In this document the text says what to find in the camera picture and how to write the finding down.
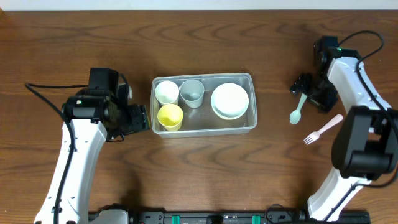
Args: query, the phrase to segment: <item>table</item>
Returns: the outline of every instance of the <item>table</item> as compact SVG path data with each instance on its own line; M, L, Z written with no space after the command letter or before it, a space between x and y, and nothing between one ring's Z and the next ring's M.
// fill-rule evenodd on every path
M105 144L90 210L123 203L136 210L265 210L301 207L331 169L331 144L341 127L306 146L304 137L334 115L304 104L288 87L314 72L312 45L322 35L376 30L384 49L365 61L382 97L398 106L396 11L64 11L3 12L0 18L0 223L32 223L58 159L62 122L27 91L88 83L91 67L127 76L134 102L149 107L155 77L248 72L258 125L248 134L162 139L152 131ZM345 46L364 55L378 46L363 35ZM40 90L61 107L75 90ZM362 190L347 208L367 209L373 223L396 222L398 184Z

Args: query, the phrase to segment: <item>gray bin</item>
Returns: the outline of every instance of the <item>gray bin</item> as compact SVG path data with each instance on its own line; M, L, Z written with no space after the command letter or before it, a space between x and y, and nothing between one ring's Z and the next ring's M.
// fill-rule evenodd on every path
M184 100L180 96L178 105L184 113L182 126L178 131L167 131L157 120L157 112L162 105L156 100L155 88L162 81L170 80L180 87L184 81L191 79L199 80L205 86L203 104L196 109L192 109L185 104ZM240 85L249 96L248 110L244 115L242 115L242 117L231 121L221 119L211 108L211 95L213 94L213 91L224 83L235 83ZM244 134L248 133L257 125L256 96L254 94L253 81L248 73L158 77L152 82L150 105L152 130L163 138Z

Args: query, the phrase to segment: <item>yellow cup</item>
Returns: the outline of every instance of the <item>yellow cup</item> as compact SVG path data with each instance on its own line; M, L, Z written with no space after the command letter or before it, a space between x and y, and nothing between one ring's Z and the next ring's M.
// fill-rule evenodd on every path
M183 117L182 109L174 104L164 105L157 113L158 121L168 131L178 131Z

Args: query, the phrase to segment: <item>white wall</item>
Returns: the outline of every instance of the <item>white wall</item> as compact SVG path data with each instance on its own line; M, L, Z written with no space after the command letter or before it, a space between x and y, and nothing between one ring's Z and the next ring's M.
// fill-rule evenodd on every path
M3 10L398 9L398 0L0 0Z

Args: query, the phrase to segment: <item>gray cup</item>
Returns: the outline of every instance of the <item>gray cup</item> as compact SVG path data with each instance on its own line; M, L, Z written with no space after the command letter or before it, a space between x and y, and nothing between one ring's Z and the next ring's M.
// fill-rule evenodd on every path
M198 80L187 80L180 86L180 95L191 108L198 108L203 103L205 87Z

